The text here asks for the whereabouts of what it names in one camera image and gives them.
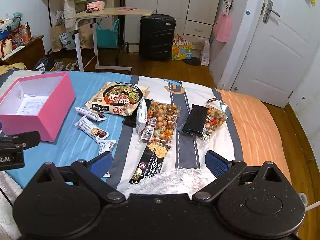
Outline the brown paper bag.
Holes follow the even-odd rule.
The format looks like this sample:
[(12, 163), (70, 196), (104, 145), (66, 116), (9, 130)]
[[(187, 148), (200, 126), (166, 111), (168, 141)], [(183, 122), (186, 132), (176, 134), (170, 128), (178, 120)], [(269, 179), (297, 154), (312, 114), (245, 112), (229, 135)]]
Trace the brown paper bag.
[(53, 52), (59, 52), (63, 49), (62, 42), (60, 41), (60, 35), (62, 35), (65, 31), (64, 24), (50, 28), (50, 41)]

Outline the instant noodle packet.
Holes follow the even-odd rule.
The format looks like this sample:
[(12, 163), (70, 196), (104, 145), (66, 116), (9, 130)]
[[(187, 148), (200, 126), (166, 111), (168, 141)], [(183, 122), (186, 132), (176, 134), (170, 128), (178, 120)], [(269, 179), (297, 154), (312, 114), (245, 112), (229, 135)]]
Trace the instant noodle packet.
[(108, 114), (131, 116), (149, 87), (123, 82), (106, 82), (85, 106)]

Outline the pink tissue pack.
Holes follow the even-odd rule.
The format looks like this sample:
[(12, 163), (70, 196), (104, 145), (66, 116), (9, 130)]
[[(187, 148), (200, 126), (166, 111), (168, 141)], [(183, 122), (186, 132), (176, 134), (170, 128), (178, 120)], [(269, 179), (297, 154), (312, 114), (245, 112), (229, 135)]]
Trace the pink tissue pack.
[(105, 9), (105, 2), (103, 1), (95, 1), (87, 3), (87, 10), (104, 10)]

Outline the large coated peanuts bag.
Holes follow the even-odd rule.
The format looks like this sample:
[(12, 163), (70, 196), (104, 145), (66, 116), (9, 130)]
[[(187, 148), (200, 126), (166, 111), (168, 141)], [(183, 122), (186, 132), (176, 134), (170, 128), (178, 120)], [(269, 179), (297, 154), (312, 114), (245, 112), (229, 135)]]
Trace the large coated peanuts bag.
[(142, 132), (143, 141), (170, 144), (174, 135), (181, 107), (153, 101), (147, 111), (147, 123)]

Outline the black snack packet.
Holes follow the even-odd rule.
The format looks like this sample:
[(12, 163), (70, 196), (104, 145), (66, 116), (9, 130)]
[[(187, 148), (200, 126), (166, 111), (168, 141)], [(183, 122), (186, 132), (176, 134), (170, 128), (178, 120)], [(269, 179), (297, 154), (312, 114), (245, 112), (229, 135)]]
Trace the black snack packet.
[(207, 108), (192, 104), (192, 110), (182, 127), (182, 132), (189, 135), (202, 136), (207, 117)]
[[(149, 110), (149, 107), (151, 106), (153, 100), (150, 99), (145, 99), (145, 103), (146, 103), (146, 110)], [(123, 124), (129, 127), (134, 128), (136, 126), (136, 118), (137, 118), (137, 112), (138, 112), (139, 107), (137, 107), (135, 109), (135, 111), (132, 113), (131, 116), (126, 116), (123, 119)]]

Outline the pink hanging gift bag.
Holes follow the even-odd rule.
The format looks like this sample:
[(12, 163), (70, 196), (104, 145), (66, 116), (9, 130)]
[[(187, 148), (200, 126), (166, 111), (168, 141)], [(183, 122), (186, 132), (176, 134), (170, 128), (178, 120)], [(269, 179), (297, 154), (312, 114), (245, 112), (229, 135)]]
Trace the pink hanging gift bag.
[(227, 43), (231, 34), (233, 21), (228, 17), (229, 6), (221, 12), (213, 26), (213, 34), (217, 41)]

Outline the pink cardboard box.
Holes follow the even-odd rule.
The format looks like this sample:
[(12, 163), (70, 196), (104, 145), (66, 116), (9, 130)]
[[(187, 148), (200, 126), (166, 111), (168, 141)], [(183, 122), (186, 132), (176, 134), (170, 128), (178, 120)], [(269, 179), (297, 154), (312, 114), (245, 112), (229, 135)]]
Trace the pink cardboard box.
[(68, 72), (19, 78), (1, 97), (2, 131), (38, 131), (42, 141), (54, 142), (74, 100)]

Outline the white silver snack packet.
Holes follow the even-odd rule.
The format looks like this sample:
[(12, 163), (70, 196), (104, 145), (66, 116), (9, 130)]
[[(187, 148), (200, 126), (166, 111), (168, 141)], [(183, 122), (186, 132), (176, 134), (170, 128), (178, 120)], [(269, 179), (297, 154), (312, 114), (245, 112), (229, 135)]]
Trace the white silver snack packet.
[(141, 99), (139, 106), (137, 108), (137, 116), (136, 116), (136, 130), (137, 133), (140, 134), (143, 132), (146, 122), (147, 122), (147, 105), (144, 98)]

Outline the black suitcase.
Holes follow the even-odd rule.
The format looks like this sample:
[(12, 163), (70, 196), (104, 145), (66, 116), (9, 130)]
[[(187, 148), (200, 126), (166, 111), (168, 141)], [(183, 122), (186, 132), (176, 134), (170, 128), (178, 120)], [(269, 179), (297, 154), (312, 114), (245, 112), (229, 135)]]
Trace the black suitcase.
[(165, 14), (140, 19), (139, 57), (149, 61), (170, 61), (176, 20)]

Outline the white wardrobe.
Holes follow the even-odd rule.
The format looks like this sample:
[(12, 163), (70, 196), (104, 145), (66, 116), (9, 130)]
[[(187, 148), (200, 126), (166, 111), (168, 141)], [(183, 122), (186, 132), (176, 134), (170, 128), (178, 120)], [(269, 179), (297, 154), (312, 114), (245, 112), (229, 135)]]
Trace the white wardrobe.
[(219, 0), (125, 0), (125, 6), (172, 16), (175, 33), (195, 42), (210, 38)]

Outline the patterned bed sheet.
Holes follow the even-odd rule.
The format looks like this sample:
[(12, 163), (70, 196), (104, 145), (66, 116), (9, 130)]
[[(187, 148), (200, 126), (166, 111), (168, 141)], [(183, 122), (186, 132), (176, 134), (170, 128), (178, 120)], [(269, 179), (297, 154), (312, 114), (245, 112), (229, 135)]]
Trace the patterned bed sheet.
[(169, 146), (162, 171), (204, 168), (206, 152), (249, 166), (272, 161), (290, 176), (279, 131), (266, 106), (249, 95), (184, 82), (116, 73), (70, 72), (75, 92), (73, 107), (82, 107), (95, 94), (112, 99), (129, 83), (148, 89), (148, 120), (144, 131), (123, 123), (123, 116), (107, 114), (98, 126), (116, 142), (107, 182), (125, 189), (143, 174), (139, 161), (147, 144)]

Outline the white snack bar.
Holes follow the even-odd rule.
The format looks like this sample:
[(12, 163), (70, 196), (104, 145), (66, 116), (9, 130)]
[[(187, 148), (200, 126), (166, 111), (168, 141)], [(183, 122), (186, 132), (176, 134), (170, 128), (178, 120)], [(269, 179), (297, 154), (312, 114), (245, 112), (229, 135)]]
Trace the white snack bar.
[(106, 116), (103, 115), (103, 113), (97, 112), (93, 109), (90, 109), (88, 107), (76, 107), (76, 112), (91, 119), (95, 122), (100, 122), (106, 120)]
[(80, 120), (78, 120), (74, 126), (81, 129), (85, 132), (89, 137), (91, 137), (97, 144), (99, 144), (102, 140), (105, 140), (109, 137), (109, 133), (100, 129), (93, 122), (89, 121), (86, 116), (83, 116)]
[(113, 155), (112, 151), (116, 146), (116, 140), (103, 140), (99, 144), (99, 156), (107, 153), (103, 158), (98, 161), (98, 174), (101, 175), (102, 178), (110, 177), (109, 170), (113, 163)]

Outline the black cracker packet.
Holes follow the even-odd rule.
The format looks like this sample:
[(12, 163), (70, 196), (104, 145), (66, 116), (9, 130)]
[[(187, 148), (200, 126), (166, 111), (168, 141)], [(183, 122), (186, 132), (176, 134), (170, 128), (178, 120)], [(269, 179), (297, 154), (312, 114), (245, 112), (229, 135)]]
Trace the black cracker packet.
[(170, 145), (149, 140), (129, 183), (138, 184), (141, 180), (158, 174), (170, 148)]

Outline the teal shopping bag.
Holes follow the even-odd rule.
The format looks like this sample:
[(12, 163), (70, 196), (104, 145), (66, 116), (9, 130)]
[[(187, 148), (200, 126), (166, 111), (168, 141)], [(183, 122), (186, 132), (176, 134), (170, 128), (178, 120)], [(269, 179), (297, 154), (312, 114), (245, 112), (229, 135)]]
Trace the teal shopping bag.
[(119, 20), (116, 19), (112, 29), (103, 29), (99, 22), (96, 23), (97, 46), (99, 48), (118, 48), (118, 27)]

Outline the wooden rolling side table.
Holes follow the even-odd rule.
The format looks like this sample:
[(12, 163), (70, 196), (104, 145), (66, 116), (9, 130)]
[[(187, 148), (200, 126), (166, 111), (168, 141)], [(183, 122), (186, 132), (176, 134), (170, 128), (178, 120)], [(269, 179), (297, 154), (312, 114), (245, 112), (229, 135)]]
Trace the wooden rolling side table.
[[(74, 39), (75, 39), (75, 49), (78, 61), (78, 67), (80, 72), (83, 72), (91, 63), (95, 63), (94, 68), (96, 70), (120, 70), (131, 72), (131, 67), (119, 66), (119, 57), (116, 57), (115, 66), (103, 66), (99, 63), (99, 53), (98, 48), (104, 49), (114, 49), (120, 51), (121, 47), (128, 47), (129, 44), (124, 42), (123, 38), (123, 26), (125, 16), (146, 16), (149, 17), (153, 13), (152, 9), (137, 9), (137, 8), (105, 8), (100, 10), (98, 8), (93, 8), (89, 11), (83, 11), (74, 14), (70, 17), (65, 18), (65, 20), (75, 20), (74, 29)], [(111, 29), (102, 29), (98, 20), (103, 18), (108, 18), (110, 16), (117, 16), (114, 21), (114, 25)], [(81, 54), (81, 44), (80, 44), (80, 32), (79, 32), (79, 22), (84, 20), (92, 20), (91, 28), (93, 29), (93, 48), (94, 56), (89, 60), (87, 64), (83, 64), (82, 54)]]

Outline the white door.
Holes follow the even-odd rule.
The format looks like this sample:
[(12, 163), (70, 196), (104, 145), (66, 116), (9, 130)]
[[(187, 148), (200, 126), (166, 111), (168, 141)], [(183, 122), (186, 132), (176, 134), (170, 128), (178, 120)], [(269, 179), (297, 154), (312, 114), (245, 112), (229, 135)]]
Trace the white door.
[(259, 18), (248, 52), (233, 83), (233, 92), (285, 107), (319, 44), (319, 4), (311, 0), (272, 0), (268, 23)]

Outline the wooden nightstand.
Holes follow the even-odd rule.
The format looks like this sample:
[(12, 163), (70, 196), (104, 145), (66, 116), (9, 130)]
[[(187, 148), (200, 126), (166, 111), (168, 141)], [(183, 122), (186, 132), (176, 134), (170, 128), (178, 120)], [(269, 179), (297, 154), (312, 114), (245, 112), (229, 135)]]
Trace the wooden nightstand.
[(32, 37), (23, 49), (9, 57), (7, 60), (1, 60), (1, 66), (23, 63), (28, 70), (33, 70), (38, 61), (46, 57), (43, 37), (43, 35)]

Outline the small coated peanuts bag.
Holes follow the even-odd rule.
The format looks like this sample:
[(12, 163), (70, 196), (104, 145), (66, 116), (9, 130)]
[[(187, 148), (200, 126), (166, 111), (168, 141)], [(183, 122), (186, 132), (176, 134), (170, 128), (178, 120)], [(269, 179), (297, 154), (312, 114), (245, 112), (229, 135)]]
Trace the small coated peanuts bag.
[(227, 104), (214, 97), (206, 102), (207, 114), (202, 130), (202, 140), (208, 141), (211, 135), (228, 119), (231, 111)]

